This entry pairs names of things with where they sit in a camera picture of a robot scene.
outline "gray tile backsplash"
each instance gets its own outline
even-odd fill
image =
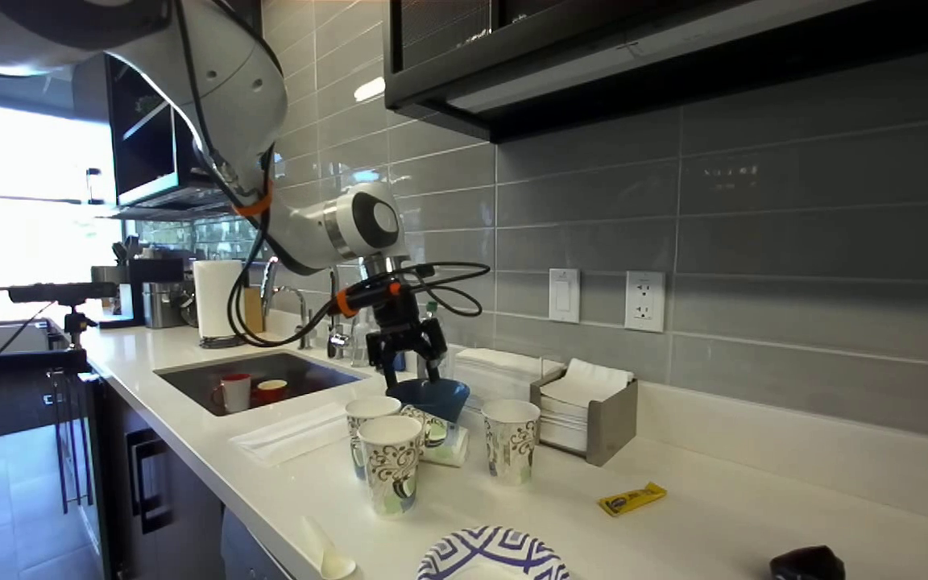
[[[494,268],[465,283],[480,320],[441,311],[451,342],[928,432],[928,55],[486,144],[355,104],[384,4],[265,19],[299,106],[281,193],[377,178],[416,261]],[[547,268],[579,268],[576,324],[547,320]],[[625,270],[668,275],[660,336],[622,324]]]

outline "napkin holder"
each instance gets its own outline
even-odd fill
[[[532,384],[527,399],[536,407],[541,407],[541,390],[561,377],[547,377]],[[561,449],[566,454],[579,454],[589,465],[606,465],[609,456],[614,456],[618,449],[625,449],[635,439],[635,388],[638,380],[631,377],[625,384],[625,390],[618,390],[609,399],[589,399],[586,410],[586,454],[573,452],[573,449],[561,449],[555,440],[541,440],[547,449]]]

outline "floor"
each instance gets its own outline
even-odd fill
[[[61,513],[56,432],[0,435],[0,580],[97,580],[79,514]]]

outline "disposable cup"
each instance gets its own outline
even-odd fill
[[[377,514],[407,513],[416,502],[426,424],[411,414],[377,414],[357,428],[363,481]]]
[[[253,407],[268,407],[268,403],[277,403],[277,399],[288,399],[288,397],[289,397],[289,380],[261,380],[261,384],[253,388],[252,403],[253,403]]]
[[[241,412],[249,410],[249,390],[252,390],[252,375],[223,375],[217,380],[217,403],[225,412]]]
[[[357,440],[357,428],[377,414],[395,414],[404,410],[399,399],[394,397],[357,397],[345,407],[345,420],[349,420],[349,454],[355,462],[355,472],[363,481],[363,452]]]
[[[527,399],[483,407],[491,472],[504,484],[527,484],[541,410]]]

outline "electrical outlet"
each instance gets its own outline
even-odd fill
[[[625,270],[625,330],[663,333],[663,275]]]
[[[579,270],[573,268],[552,268],[552,320],[579,323]]]

